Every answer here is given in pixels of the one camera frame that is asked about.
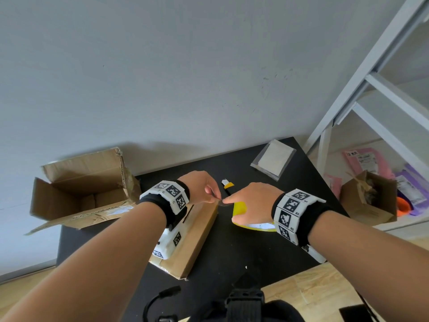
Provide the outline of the purple packet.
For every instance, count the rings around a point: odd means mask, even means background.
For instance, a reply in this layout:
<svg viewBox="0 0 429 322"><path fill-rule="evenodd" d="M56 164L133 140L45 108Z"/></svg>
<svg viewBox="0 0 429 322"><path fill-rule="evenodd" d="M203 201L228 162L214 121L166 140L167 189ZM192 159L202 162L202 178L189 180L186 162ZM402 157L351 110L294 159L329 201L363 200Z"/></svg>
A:
<svg viewBox="0 0 429 322"><path fill-rule="evenodd" d="M395 173L398 189L410 200L413 210L412 216L420 216L429 209L429 182L410 164Z"/></svg>

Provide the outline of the small open cardboard box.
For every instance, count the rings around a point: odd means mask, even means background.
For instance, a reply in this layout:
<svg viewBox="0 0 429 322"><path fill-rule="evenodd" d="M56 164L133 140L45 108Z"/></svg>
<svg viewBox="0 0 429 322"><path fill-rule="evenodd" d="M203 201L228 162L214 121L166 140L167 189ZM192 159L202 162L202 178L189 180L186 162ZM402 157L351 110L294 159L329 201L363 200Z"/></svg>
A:
<svg viewBox="0 0 429 322"><path fill-rule="evenodd" d="M363 171L342 185L340 203L353 220L365 225L396 222L397 182Z"/></svg>

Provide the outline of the large pink packet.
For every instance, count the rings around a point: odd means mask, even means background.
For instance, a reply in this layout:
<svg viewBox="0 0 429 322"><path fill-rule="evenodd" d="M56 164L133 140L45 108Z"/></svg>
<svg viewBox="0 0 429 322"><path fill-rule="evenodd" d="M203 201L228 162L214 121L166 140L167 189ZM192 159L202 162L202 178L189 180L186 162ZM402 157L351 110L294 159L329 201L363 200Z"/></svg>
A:
<svg viewBox="0 0 429 322"><path fill-rule="evenodd" d="M374 148L344 150L342 155L355 176L367 171L383 178L395 178L387 160Z"/></svg>

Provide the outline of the black device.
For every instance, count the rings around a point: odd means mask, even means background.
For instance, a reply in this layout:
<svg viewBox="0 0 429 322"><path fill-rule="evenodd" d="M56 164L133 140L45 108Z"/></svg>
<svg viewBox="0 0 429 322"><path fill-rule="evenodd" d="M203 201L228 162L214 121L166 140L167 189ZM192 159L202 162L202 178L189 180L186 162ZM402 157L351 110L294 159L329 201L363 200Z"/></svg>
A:
<svg viewBox="0 0 429 322"><path fill-rule="evenodd" d="M373 311L364 304L340 308L339 313L344 322L379 322Z"/></svg>

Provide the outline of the white metal shelf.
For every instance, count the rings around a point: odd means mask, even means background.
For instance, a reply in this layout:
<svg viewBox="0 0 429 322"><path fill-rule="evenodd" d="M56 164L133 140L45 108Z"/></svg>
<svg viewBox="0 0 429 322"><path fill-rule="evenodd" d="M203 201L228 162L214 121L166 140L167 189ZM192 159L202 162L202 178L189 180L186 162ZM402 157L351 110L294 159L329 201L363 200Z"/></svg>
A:
<svg viewBox="0 0 429 322"><path fill-rule="evenodd" d="M406 0L303 145L317 171L355 175L342 151L374 148L429 182L429 0Z"/></svg>

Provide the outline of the person's right forearm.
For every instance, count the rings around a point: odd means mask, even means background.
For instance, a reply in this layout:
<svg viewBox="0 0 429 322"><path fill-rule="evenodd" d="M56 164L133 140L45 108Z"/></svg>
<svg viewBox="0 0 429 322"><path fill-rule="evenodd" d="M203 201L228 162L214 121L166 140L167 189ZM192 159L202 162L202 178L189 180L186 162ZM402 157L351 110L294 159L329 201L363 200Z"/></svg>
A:
<svg viewBox="0 0 429 322"><path fill-rule="evenodd" d="M334 211L308 241L386 322L429 322L428 250Z"/></svg>

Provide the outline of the flat cardboard box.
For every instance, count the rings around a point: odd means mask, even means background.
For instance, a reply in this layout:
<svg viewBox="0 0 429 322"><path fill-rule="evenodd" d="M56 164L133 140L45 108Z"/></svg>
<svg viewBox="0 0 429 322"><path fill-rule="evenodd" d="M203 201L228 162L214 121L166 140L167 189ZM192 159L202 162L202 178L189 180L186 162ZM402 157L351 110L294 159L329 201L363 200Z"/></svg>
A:
<svg viewBox="0 0 429 322"><path fill-rule="evenodd" d="M177 225L181 228L182 238L174 253L166 260L152 254L149 262L168 275L185 280L213 226L217 208L217 203L188 205L186 216Z"/></svg>

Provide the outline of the orange object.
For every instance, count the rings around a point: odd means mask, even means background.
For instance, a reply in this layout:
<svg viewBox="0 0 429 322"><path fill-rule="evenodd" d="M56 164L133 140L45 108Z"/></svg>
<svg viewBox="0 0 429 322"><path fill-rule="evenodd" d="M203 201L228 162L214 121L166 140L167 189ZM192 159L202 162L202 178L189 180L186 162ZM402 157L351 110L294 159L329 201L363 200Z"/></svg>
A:
<svg viewBox="0 0 429 322"><path fill-rule="evenodd" d="M400 196L396 198L396 206L397 217L409 215L413 211L413 206L411 205L410 201Z"/></svg>

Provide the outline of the left wrist marker band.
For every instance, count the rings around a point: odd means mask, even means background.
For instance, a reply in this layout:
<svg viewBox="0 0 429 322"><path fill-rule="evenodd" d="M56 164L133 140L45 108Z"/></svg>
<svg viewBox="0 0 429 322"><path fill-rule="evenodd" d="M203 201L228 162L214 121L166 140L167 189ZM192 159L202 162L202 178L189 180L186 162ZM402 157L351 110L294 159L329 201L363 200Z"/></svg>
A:
<svg viewBox="0 0 429 322"><path fill-rule="evenodd" d="M172 231L187 214L189 189L177 181L163 180L140 195L139 203L150 202L164 212L166 229Z"/></svg>

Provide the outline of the yellow tape dispenser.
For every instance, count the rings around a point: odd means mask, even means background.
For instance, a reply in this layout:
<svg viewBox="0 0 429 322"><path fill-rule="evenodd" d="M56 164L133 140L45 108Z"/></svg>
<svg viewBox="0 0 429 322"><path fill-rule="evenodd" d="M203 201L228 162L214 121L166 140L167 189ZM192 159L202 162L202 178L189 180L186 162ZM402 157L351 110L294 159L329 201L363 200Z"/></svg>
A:
<svg viewBox="0 0 429 322"><path fill-rule="evenodd" d="M247 211L247 207L244 202L237 202L233 204L233 217L243 215ZM234 223L236 226L262 232L276 232L275 225L273 223L262 223L262 224L248 224L241 225Z"/></svg>

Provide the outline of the black chest harness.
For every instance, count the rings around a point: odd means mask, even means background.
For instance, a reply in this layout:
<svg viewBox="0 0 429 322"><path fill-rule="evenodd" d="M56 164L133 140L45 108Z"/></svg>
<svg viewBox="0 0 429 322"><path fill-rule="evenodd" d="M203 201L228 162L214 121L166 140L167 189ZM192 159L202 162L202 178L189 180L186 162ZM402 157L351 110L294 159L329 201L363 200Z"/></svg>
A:
<svg viewBox="0 0 429 322"><path fill-rule="evenodd" d="M233 283L225 299L212 300L187 322L305 322L300 312L283 300L266 302L257 280L246 272Z"/></svg>

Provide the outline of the right wrist marker band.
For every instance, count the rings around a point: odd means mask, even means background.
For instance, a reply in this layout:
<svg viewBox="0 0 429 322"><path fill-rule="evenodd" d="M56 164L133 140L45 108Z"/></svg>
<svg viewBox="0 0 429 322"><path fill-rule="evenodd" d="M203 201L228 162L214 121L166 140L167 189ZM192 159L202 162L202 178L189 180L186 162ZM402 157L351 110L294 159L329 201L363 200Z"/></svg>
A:
<svg viewBox="0 0 429 322"><path fill-rule="evenodd" d="M325 200L295 189L276 199L271 217L278 234L294 245L305 247L316 221L327 211L332 208Z"/></svg>

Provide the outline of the small pink packet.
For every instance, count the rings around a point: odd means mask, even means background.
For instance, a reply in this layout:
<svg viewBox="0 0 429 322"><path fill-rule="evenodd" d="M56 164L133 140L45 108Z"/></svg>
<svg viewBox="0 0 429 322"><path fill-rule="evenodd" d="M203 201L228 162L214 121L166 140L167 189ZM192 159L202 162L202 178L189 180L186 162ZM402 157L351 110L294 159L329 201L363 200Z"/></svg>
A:
<svg viewBox="0 0 429 322"><path fill-rule="evenodd" d="M335 195L335 197L340 200L341 187L342 187L342 178L336 177L330 174L323 175L324 181L330 188L331 192Z"/></svg>

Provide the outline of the person's left forearm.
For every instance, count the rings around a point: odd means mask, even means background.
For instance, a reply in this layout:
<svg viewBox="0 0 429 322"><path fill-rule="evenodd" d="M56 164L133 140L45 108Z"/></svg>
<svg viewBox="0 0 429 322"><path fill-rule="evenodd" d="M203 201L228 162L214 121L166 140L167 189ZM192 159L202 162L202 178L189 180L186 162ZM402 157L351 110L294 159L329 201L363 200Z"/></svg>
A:
<svg viewBox="0 0 429 322"><path fill-rule="evenodd" d="M75 251L0 322L119 322L166 227L144 202Z"/></svg>

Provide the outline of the person's right hand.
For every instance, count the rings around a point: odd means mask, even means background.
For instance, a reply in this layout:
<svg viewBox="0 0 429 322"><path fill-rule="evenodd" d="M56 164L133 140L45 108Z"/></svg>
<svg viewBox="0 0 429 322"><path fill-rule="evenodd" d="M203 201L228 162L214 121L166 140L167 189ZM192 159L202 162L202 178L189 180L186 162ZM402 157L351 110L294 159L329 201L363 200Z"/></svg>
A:
<svg viewBox="0 0 429 322"><path fill-rule="evenodd" d="M232 217L232 222L238 225L253 225L272 223L272 208L276 200L284 192L273 185L252 182L247 187L223 199L225 204L243 202L245 213Z"/></svg>

